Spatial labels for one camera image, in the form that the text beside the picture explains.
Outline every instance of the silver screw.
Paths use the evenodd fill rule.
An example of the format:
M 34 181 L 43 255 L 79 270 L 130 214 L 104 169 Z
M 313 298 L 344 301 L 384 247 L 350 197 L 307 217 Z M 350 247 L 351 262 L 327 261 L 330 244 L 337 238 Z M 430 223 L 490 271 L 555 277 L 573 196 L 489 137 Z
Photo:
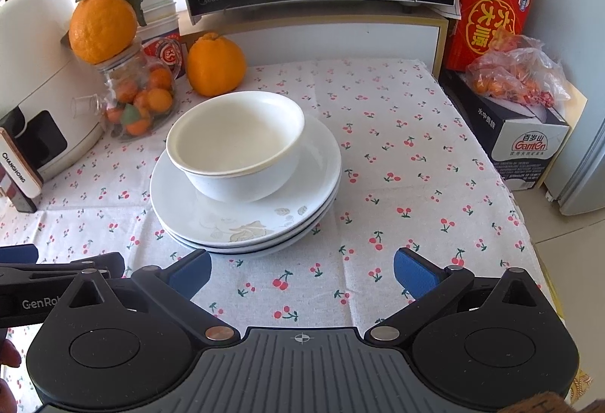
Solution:
M 213 342 L 230 340 L 234 335 L 235 331 L 228 326 L 213 326 L 206 330 L 206 338 Z
M 378 326 L 370 331 L 370 336 L 379 342 L 392 342 L 399 338 L 399 331 L 391 326 Z

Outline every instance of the table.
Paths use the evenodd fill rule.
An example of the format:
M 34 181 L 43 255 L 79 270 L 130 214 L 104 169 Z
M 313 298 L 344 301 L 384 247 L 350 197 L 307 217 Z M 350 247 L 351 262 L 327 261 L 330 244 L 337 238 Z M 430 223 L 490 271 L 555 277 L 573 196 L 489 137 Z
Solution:
M 196 304 L 242 333 L 257 325 L 357 326 L 363 334 L 413 301 L 393 275 L 401 246 L 477 276 L 526 268 L 550 298 L 509 191 L 422 63 L 256 67 L 240 88 L 284 94 L 322 120 L 341 145 L 344 177 L 332 210 L 298 244 L 266 258 L 213 256 L 211 280 Z M 182 82 L 177 101 L 175 118 L 201 98 Z M 2 245 L 34 243 L 43 263 L 118 251 L 126 276 L 186 255 L 149 199 L 149 178 L 170 126 L 129 144 L 102 138 L 44 186 L 37 213 L 5 213 Z M 8 336 L 25 354 L 37 328 L 11 329 Z M 34 411 L 39 400 L 25 361 L 4 377 L 20 410 Z

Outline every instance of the human hand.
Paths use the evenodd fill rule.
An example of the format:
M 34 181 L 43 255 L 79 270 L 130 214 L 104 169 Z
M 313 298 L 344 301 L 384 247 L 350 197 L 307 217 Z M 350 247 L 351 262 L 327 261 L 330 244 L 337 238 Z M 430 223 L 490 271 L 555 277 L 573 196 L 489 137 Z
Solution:
M 21 355 L 10 340 L 4 340 L 0 348 L 0 364 L 14 368 L 21 365 Z M 17 413 L 17 403 L 4 379 L 0 379 L 0 413 Z

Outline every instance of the stack of plates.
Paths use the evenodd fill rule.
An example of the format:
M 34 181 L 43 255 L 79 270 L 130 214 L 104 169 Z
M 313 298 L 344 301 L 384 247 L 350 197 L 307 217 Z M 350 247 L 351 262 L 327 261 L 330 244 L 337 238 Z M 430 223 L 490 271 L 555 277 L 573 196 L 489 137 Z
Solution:
M 306 118 L 301 159 L 279 190 L 250 203 L 212 200 L 190 183 L 166 152 L 151 176 L 155 214 L 166 232 L 189 249 L 221 255 L 267 255 L 307 235 L 331 208 L 341 178 L 341 153 L 330 130 Z

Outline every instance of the jar lid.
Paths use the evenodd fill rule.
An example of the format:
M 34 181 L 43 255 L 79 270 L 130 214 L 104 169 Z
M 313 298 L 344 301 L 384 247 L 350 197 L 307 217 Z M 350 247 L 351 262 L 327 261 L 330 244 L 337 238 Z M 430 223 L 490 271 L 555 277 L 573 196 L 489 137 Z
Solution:
M 118 53 L 117 55 L 115 55 L 105 61 L 102 61 L 101 63 L 97 63 L 95 65 L 95 67 L 97 70 L 99 70 L 101 73 L 103 73 L 107 70 L 115 68 L 115 67 L 121 65 L 122 63 L 128 61 L 135 54 L 137 54 L 137 52 L 140 50 L 141 50 L 141 39 L 140 39 L 140 37 L 136 36 L 132 40 L 132 43 L 130 46 L 128 46 L 126 49 L 124 49 L 122 52 Z

